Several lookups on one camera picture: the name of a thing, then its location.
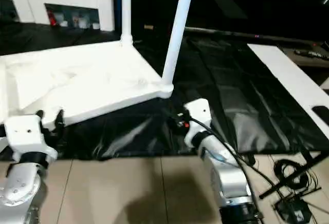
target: cable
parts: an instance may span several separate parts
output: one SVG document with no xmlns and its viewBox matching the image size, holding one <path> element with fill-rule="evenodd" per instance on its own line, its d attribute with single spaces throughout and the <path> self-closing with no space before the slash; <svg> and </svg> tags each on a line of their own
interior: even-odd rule
<svg viewBox="0 0 329 224">
<path fill-rule="evenodd" d="M 313 218 L 314 223 L 315 223 L 315 224 L 318 224 L 318 221 L 316 220 L 314 214 L 312 214 L 312 218 Z"/>
<path fill-rule="evenodd" d="M 198 125 L 202 126 L 204 129 L 206 129 L 208 132 L 210 132 L 212 135 L 215 136 L 216 139 L 218 139 L 219 141 L 224 141 L 224 139 L 218 134 L 216 133 L 213 129 L 209 128 L 208 126 L 206 126 L 205 124 L 203 124 L 202 122 L 190 117 L 190 120 L 197 123 Z M 252 186 L 251 185 L 251 182 L 249 180 L 249 177 L 242 165 L 242 162 L 244 162 L 247 166 L 249 166 L 251 169 L 253 169 L 256 173 L 258 173 L 259 175 L 261 175 L 271 186 L 275 186 L 275 184 L 265 175 L 263 174 L 261 171 L 259 171 L 258 169 L 256 169 L 255 167 L 253 167 L 251 164 L 249 164 L 248 162 L 246 162 L 239 154 L 236 154 L 234 151 L 232 151 L 232 149 L 225 143 L 225 142 L 222 142 L 222 145 L 229 151 L 229 153 L 234 157 L 234 159 L 236 160 L 237 164 L 240 166 L 242 172 L 244 173 L 244 175 L 246 176 L 246 180 L 247 180 L 247 183 L 248 185 Z M 255 194 L 253 192 L 253 190 L 251 189 L 250 187 L 250 192 L 251 192 L 251 198 L 256 206 L 256 209 L 258 212 L 260 212 L 259 210 L 259 206 L 258 206 L 258 203 L 257 203 L 257 199 L 255 197 Z M 283 201 L 283 203 L 285 204 L 285 206 L 289 209 L 290 211 L 290 214 L 291 215 L 295 215 L 294 213 L 294 210 L 291 208 L 291 206 L 289 204 L 287 204 L 287 202 L 285 201 L 284 199 L 284 196 L 283 194 L 280 192 L 279 189 L 276 190 L 276 192 L 278 193 L 279 197 L 281 198 L 281 200 Z"/>
<path fill-rule="evenodd" d="M 286 176 L 284 175 L 284 171 L 288 166 L 292 166 L 295 171 L 301 167 L 299 163 L 287 159 L 281 159 L 274 163 L 274 168 L 273 168 L 274 174 L 280 181 L 286 178 Z M 311 182 L 312 182 L 312 176 L 311 175 L 308 176 L 306 173 L 304 173 L 300 175 L 299 182 L 295 182 L 292 180 L 288 182 L 286 186 L 292 190 L 300 190 L 300 189 L 308 190 L 308 187 L 311 184 Z"/>
<path fill-rule="evenodd" d="M 191 120 L 191 121 L 194 121 L 195 123 L 197 123 L 197 124 L 199 124 L 200 126 L 202 126 L 204 129 L 206 129 L 208 132 L 210 132 L 212 135 L 214 135 L 219 141 L 224 141 L 223 138 L 221 138 L 219 134 L 217 134 L 214 130 L 212 130 L 211 128 L 209 128 L 209 127 L 207 127 L 206 125 L 204 125 L 202 122 L 200 122 L 200 121 L 198 121 L 198 120 L 196 120 L 196 119 L 194 119 L 194 118 L 192 118 L 192 117 L 190 117 L 190 120 Z M 250 180 L 249 180 L 249 177 L 248 177 L 248 175 L 247 175 L 247 173 L 246 173 L 246 171 L 245 171 L 243 165 L 242 165 L 241 162 L 238 160 L 238 159 L 240 159 L 240 160 L 244 161 L 244 159 L 243 159 L 241 156 L 239 156 L 238 154 L 236 154 L 235 152 L 233 152 L 232 149 L 231 149 L 226 143 L 223 142 L 222 144 L 223 144 L 223 146 L 224 146 L 224 147 L 230 152 L 230 154 L 234 157 L 234 159 L 236 160 L 237 164 L 238 164 L 239 167 L 241 168 L 242 172 L 243 172 L 244 175 L 246 176 L 246 180 L 247 180 L 248 185 L 251 186 L 251 182 L 250 182 Z M 267 180 L 269 180 L 269 182 L 271 182 L 272 185 L 274 185 L 274 183 L 273 183 L 273 182 L 272 182 L 272 181 L 271 181 L 266 175 L 264 175 L 262 172 L 260 172 L 259 170 L 255 169 L 252 165 L 248 164 L 247 162 L 244 161 L 244 163 L 245 163 L 246 165 L 248 165 L 249 167 L 251 167 L 252 169 L 258 171 L 261 175 L 263 175 L 265 178 L 267 178 Z M 259 209 L 259 206 L 258 206 L 258 202 L 257 202 L 257 199 L 256 199 L 256 197 L 255 197 L 255 194 L 254 194 L 252 188 L 250 188 L 250 192 L 251 192 L 251 198 L 252 198 L 252 201 L 254 202 L 257 211 L 260 213 L 260 209 Z"/>
<path fill-rule="evenodd" d="M 305 200 L 304 200 L 304 202 L 306 202 L 308 205 L 312 206 L 313 208 L 316 208 L 316 209 L 318 209 L 318 210 L 322 211 L 323 213 L 326 213 L 326 214 L 328 214 L 328 215 L 329 215 L 329 211 L 327 211 L 327 210 L 324 210 L 324 209 L 322 209 L 322 208 L 320 208 L 320 207 L 318 207 L 318 206 L 314 205 L 313 203 L 307 202 L 307 201 L 305 201 Z"/>
</svg>

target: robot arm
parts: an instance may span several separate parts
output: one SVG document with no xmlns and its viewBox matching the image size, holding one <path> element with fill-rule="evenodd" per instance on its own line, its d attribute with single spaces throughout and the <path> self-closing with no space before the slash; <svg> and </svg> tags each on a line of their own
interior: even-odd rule
<svg viewBox="0 0 329 224">
<path fill-rule="evenodd" d="M 211 114 L 208 101 L 198 99 L 185 105 L 188 117 L 192 117 L 210 128 Z M 244 171 L 235 157 L 213 134 L 194 121 L 184 121 L 188 128 L 185 144 L 196 148 L 203 160 L 211 187 L 222 217 L 226 223 L 259 223 L 258 212 Z"/>
<path fill-rule="evenodd" d="M 6 182 L 0 187 L 0 224 L 39 223 L 40 207 L 47 194 L 47 169 L 57 159 L 57 151 L 46 144 L 40 124 L 37 115 L 15 116 L 5 121 L 6 137 L 16 163 L 9 166 Z"/>
</svg>

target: beige floor tile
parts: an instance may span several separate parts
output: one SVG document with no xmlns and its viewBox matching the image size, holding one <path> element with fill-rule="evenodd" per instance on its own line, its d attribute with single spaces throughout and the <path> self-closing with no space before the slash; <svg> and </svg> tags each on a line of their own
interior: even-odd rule
<svg viewBox="0 0 329 224">
<path fill-rule="evenodd" d="M 73 162 L 59 224 L 166 223 L 160 158 Z"/>
<path fill-rule="evenodd" d="M 48 178 L 46 179 L 48 195 L 40 214 L 42 224 L 57 223 L 71 163 L 72 161 L 56 161 L 49 166 Z M 1 178 L 5 177 L 8 165 L 8 162 L 0 163 Z"/>
<path fill-rule="evenodd" d="M 221 223 L 209 175 L 198 157 L 162 158 L 169 224 Z"/>
</svg>

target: black tarp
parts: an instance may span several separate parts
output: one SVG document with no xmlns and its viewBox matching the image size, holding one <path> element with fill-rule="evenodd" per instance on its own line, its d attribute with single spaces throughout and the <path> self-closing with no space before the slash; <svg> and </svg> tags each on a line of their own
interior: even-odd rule
<svg viewBox="0 0 329 224">
<path fill-rule="evenodd" d="M 93 42 L 83 35 L 74 43 Z M 135 44 L 159 74 L 167 46 L 167 39 L 153 35 Z M 163 110 L 175 113 L 200 97 L 210 103 L 213 127 L 238 153 L 329 150 L 324 134 L 245 43 L 185 36 L 174 84 L 168 100 L 150 100 L 67 127 L 58 142 L 59 157 L 106 160 L 191 154 L 184 138 L 169 129 Z M 7 149 L 0 159 L 10 155 Z"/>
</svg>

